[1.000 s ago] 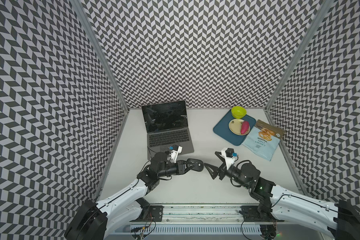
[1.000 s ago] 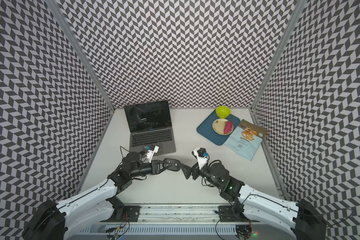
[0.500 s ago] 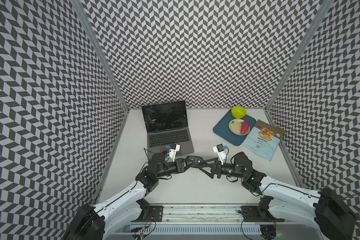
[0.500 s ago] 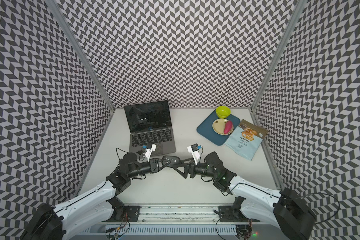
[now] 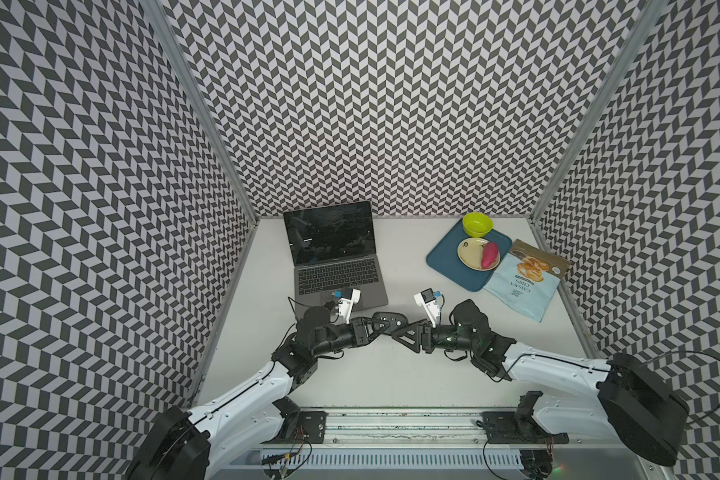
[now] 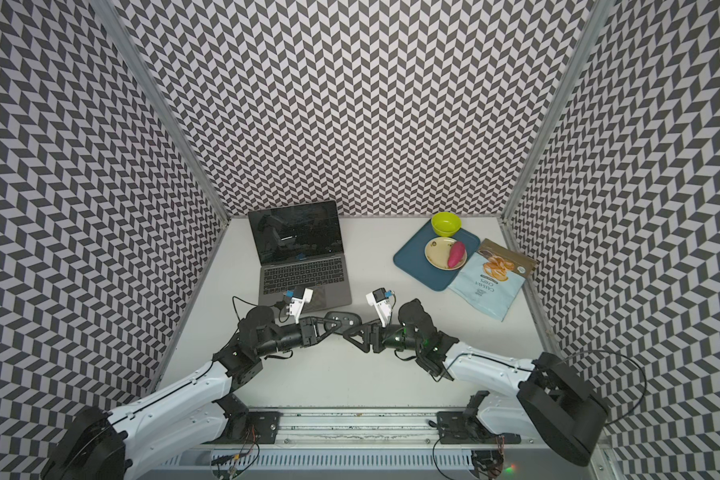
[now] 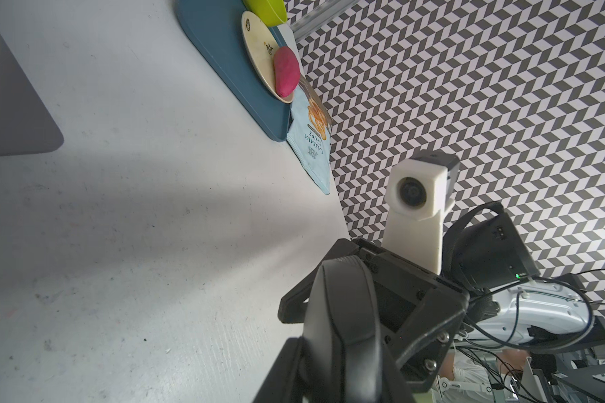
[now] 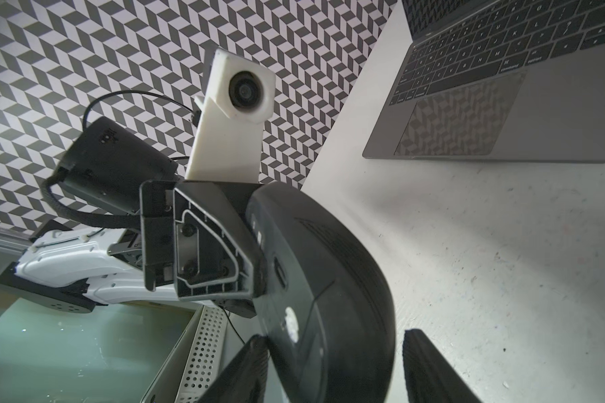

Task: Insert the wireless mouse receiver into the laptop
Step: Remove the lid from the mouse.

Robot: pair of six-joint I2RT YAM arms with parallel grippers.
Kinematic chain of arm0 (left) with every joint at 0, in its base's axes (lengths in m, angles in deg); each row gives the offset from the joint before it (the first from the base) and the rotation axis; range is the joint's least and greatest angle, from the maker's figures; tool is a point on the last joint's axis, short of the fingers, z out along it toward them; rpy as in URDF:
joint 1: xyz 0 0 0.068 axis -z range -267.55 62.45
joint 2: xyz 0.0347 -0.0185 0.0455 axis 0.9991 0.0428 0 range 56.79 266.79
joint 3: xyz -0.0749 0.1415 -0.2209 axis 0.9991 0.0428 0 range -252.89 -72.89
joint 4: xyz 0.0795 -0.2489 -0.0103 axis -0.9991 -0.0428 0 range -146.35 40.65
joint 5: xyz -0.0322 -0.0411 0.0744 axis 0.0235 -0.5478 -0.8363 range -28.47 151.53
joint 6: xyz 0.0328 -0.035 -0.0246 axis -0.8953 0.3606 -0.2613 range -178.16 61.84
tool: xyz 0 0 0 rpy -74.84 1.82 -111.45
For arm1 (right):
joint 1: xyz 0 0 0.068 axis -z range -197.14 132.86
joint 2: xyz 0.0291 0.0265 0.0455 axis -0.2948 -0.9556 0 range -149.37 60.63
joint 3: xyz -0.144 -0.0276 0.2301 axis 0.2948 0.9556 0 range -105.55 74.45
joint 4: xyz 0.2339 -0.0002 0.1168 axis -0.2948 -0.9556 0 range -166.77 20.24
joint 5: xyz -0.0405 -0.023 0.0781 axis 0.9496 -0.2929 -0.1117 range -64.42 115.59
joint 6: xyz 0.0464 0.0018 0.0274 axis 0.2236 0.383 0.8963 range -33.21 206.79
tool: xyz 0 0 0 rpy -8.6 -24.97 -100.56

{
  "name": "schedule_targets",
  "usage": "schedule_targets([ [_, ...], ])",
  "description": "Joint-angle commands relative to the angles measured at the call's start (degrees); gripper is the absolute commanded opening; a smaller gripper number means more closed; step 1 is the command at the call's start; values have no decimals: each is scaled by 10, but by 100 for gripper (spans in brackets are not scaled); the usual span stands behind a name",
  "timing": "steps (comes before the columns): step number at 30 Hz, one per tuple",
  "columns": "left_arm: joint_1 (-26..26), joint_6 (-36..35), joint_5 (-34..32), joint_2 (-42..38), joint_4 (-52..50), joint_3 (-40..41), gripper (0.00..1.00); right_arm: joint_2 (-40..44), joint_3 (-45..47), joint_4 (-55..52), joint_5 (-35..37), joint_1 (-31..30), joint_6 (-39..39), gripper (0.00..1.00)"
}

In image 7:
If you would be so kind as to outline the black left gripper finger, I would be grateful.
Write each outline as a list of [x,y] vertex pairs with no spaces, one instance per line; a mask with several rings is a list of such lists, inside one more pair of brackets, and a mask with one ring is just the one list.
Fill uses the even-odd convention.
[[305,384],[300,376],[304,341],[287,339],[257,392],[254,403],[294,403],[304,400]]

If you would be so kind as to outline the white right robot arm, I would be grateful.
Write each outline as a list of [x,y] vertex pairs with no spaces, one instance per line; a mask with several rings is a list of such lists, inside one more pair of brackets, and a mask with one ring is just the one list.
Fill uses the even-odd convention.
[[259,402],[414,402],[436,384],[462,332],[481,349],[566,353],[605,344],[605,321],[574,275],[543,278],[501,203],[439,238],[442,271],[341,239],[280,302],[300,323]]

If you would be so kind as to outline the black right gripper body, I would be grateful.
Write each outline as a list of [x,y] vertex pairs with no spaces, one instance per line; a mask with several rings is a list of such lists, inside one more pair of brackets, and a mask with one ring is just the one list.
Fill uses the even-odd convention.
[[[468,292],[377,244],[362,238],[337,240],[321,262],[282,297],[279,320],[301,324],[304,331],[319,267],[326,260],[352,255],[361,259],[373,280],[381,330],[381,392],[428,391],[465,317]],[[300,376],[304,393],[311,393],[302,347]]]

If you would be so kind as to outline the grey laptop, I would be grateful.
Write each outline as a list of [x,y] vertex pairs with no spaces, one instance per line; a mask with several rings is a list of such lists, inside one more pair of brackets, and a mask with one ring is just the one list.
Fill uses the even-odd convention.
[[62,131],[0,34],[0,156],[44,154],[63,144]]

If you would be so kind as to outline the black wireless mouse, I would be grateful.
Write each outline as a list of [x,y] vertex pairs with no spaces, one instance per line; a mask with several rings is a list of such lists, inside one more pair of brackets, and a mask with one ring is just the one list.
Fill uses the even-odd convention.
[[352,255],[318,269],[304,319],[312,402],[378,402],[382,346],[370,271]]

